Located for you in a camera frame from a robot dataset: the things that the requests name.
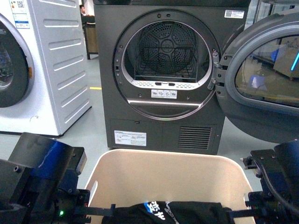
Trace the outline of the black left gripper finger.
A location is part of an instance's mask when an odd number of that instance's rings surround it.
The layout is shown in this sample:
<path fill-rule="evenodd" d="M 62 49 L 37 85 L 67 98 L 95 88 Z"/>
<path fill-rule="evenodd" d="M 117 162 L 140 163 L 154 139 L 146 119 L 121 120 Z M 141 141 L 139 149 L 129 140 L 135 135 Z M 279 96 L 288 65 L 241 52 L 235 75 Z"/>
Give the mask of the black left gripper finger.
<path fill-rule="evenodd" d="M 254 217 L 257 214 L 257 210 L 233 210 L 230 211 L 230 219 L 241 217 Z"/>
<path fill-rule="evenodd" d="M 94 216 L 103 216 L 103 217 L 112 217 L 114 215 L 116 205 L 111 204 L 111 207 L 108 208 L 97 208 L 97 207 L 86 207 L 86 214 L 87 215 L 94 215 Z"/>

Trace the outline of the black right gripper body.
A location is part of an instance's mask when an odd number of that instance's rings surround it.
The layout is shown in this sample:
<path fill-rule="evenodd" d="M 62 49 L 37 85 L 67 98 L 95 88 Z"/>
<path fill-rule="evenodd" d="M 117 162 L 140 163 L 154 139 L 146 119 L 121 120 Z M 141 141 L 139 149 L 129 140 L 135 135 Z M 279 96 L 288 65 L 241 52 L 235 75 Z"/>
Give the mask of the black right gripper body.
<path fill-rule="evenodd" d="M 256 224 L 298 224 L 299 217 L 288 210 L 274 196 L 255 191 L 248 193 L 246 205 L 252 210 L 261 210 L 261 215 L 254 215 Z"/>

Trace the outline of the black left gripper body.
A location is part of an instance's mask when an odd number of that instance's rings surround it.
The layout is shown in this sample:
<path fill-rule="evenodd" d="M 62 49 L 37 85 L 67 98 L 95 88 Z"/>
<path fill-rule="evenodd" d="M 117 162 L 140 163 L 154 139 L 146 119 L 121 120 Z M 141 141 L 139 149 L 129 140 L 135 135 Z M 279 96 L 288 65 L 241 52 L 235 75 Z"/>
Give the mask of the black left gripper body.
<path fill-rule="evenodd" d="M 24 198 L 27 206 L 24 224 L 89 224 L 91 218 L 87 214 L 78 214 L 76 209 L 88 206 L 90 191 L 77 189 L 69 193 L 57 189 L 49 196 L 29 192 Z"/>

